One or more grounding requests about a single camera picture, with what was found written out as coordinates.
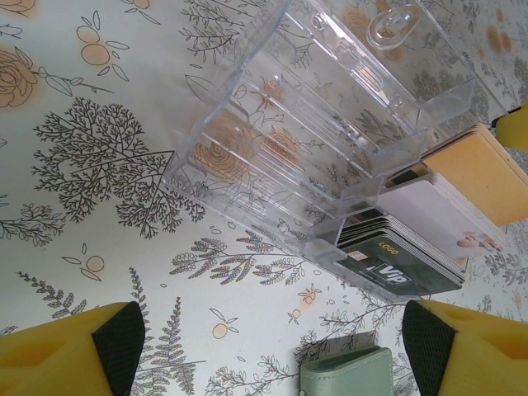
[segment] plastic compartment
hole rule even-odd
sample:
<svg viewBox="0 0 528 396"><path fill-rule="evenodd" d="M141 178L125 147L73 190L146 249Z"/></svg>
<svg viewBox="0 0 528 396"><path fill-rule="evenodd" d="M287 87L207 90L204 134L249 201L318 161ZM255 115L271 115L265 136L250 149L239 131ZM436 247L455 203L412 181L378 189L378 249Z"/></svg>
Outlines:
<svg viewBox="0 0 528 396"><path fill-rule="evenodd" d="M415 163L431 133L448 134L442 125L469 111L475 80L418 2L361 17L350 7L266 2L218 59L195 126L172 133L163 182L374 290L336 264L342 225L375 205L384 177ZM426 35L442 45L434 61L462 76L431 97L413 91L417 66L397 56ZM298 39L318 52L310 69L296 67ZM344 93L328 95L326 78Z"/></svg>

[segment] floral wallpaper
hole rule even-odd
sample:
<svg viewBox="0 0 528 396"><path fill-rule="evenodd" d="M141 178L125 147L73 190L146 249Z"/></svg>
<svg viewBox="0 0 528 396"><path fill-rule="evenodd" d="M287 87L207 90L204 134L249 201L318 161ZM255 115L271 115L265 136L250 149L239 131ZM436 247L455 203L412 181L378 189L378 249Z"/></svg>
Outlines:
<svg viewBox="0 0 528 396"><path fill-rule="evenodd" d="M526 2L422 3L504 107L528 99ZM190 128L226 45L262 4L0 0L0 336L136 300L147 338L134 396L299 394L300 364L365 340L392 350L395 393L418 394L401 339L402 304L377 300L161 183L180 142L167 132ZM390 2L349 6L344 19L353 30ZM403 135L358 87L342 91L331 73L312 69L318 52L295 36L295 26L280 29L295 44L292 67L314 92L336 108L357 107L356 121L379 145ZM436 38L424 40L424 50L433 50ZM413 52L390 51L386 60L398 64ZM409 77L424 98L461 78L448 59L438 73L417 67ZM269 126L262 139L269 153L324 157L323 142L285 123L276 103L286 92L260 84L266 96L242 83L233 95L247 111L243 133L255 138L254 127ZM473 108L485 122L499 115L482 86ZM511 153L528 170L528 154ZM262 180L223 155L197 145L192 161L247 183ZM363 177L338 158L325 161L318 172L329 180L351 186ZM356 161L369 169L368 158ZM175 182L191 196L204 188L185 176ZM310 182L320 184L316 176ZM206 187L220 194L231 185ZM292 199L278 191L247 204ZM325 219L309 205L298 210L314 224ZM464 288L432 298L525 320L528 223L504 231L507 251L472 257Z"/></svg>

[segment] black card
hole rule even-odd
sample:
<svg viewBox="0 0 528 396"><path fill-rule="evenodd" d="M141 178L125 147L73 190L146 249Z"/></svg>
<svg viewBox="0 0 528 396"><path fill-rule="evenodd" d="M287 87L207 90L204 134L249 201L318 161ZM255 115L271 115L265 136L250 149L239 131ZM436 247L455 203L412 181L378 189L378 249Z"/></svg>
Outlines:
<svg viewBox="0 0 528 396"><path fill-rule="evenodd" d="M341 250L348 258L339 263L395 295L430 295L460 289L383 232L351 241Z"/></svg>

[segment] green case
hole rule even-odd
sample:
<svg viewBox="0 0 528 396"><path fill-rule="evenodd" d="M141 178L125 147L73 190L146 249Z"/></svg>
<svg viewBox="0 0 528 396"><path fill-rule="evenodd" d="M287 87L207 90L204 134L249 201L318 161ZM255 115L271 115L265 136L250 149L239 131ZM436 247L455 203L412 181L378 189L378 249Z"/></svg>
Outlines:
<svg viewBox="0 0 528 396"><path fill-rule="evenodd" d="M393 396L390 349L368 346L305 363L301 396Z"/></svg>

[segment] plastic hanging hook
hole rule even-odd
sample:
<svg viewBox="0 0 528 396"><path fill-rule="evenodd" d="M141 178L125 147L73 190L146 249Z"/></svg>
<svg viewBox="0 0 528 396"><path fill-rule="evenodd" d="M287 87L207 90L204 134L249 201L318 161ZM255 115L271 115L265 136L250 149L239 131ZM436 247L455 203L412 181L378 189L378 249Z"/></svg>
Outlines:
<svg viewBox="0 0 528 396"><path fill-rule="evenodd" d="M369 24L367 37L377 50L393 50L401 45L420 19L420 11L410 4L381 12Z"/></svg>

